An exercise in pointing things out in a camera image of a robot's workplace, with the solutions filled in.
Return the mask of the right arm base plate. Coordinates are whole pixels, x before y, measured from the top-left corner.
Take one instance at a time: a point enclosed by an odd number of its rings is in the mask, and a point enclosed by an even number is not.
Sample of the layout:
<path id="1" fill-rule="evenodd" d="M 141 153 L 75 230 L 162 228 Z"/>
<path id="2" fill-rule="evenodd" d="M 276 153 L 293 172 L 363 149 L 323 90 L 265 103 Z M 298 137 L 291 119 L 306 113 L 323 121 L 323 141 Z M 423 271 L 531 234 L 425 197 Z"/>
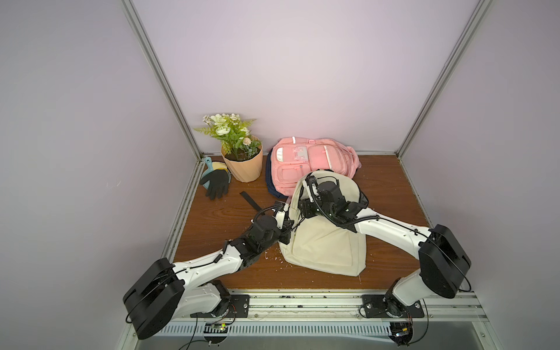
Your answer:
<path id="1" fill-rule="evenodd" d="M 405 306 L 393 297 L 366 294 L 361 296 L 360 314 L 364 318 L 424 318 L 424 311 L 419 301 Z"/>

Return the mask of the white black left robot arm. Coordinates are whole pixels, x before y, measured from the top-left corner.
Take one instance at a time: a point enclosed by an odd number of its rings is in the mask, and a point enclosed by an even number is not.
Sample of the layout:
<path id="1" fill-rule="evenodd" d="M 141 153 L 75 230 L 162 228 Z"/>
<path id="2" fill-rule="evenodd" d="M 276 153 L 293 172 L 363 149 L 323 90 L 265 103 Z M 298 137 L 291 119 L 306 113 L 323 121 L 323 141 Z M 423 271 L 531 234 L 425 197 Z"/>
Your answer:
<path id="1" fill-rule="evenodd" d="M 173 319 L 226 313 L 230 294 L 219 278 L 249 268 L 276 243 L 289 243 L 294 222 L 287 212 L 282 202 L 260 210 L 242 235 L 211 254 L 179 263 L 156 260 L 122 300 L 138 339 L 152 337 Z"/>

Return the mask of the cream canvas backpack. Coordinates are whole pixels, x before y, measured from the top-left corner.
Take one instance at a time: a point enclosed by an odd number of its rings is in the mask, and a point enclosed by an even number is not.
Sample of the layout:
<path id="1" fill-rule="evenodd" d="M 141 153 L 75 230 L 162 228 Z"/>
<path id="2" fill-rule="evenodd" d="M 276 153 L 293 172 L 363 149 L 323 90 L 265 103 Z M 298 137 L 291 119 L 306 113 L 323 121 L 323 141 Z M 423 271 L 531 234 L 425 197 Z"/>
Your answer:
<path id="1" fill-rule="evenodd" d="M 366 238 L 347 229 L 335 227 L 319 217 L 310 220 L 303 218 L 296 198 L 302 179 L 298 181 L 293 197 L 286 203 L 294 226 L 290 243 L 276 243 L 282 256 L 288 263 L 315 271 L 358 276 L 365 269 Z M 353 199 L 357 198 L 357 189 L 360 188 L 354 181 L 351 185 L 343 186 L 343 191 L 349 192 Z"/>

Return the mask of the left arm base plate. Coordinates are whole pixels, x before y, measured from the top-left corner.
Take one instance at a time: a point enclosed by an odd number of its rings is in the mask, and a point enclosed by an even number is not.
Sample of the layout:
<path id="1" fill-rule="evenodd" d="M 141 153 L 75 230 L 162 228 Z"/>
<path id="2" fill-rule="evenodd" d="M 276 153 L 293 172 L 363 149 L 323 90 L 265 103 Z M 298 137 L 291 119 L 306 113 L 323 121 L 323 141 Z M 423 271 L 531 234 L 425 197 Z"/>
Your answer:
<path id="1" fill-rule="evenodd" d="M 230 318 L 247 318 L 249 315 L 250 296 L 246 294 L 231 295 L 230 297 L 222 300 L 219 304 L 207 313 L 194 313 L 191 318 L 212 318 L 220 319 L 223 317 Z"/>

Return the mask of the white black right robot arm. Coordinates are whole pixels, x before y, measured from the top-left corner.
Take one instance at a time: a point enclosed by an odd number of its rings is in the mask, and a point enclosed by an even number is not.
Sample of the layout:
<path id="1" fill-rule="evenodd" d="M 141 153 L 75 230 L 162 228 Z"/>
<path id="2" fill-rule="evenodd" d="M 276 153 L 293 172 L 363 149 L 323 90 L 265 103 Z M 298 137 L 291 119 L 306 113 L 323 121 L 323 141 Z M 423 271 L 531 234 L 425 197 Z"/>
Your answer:
<path id="1" fill-rule="evenodd" d="M 343 191 L 345 184 L 353 184 L 346 176 L 314 171 L 300 184 L 296 198 L 305 219 L 319 217 L 337 228 L 380 239 L 419 261 L 418 270 L 397 279 L 381 301 L 372 304 L 382 315 L 407 317 L 409 308 L 430 295 L 453 299 L 461 292 L 472 263 L 448 227 L 417 226 L 380 214 L 369 207 L 361 189 L 355 199 Z"/>

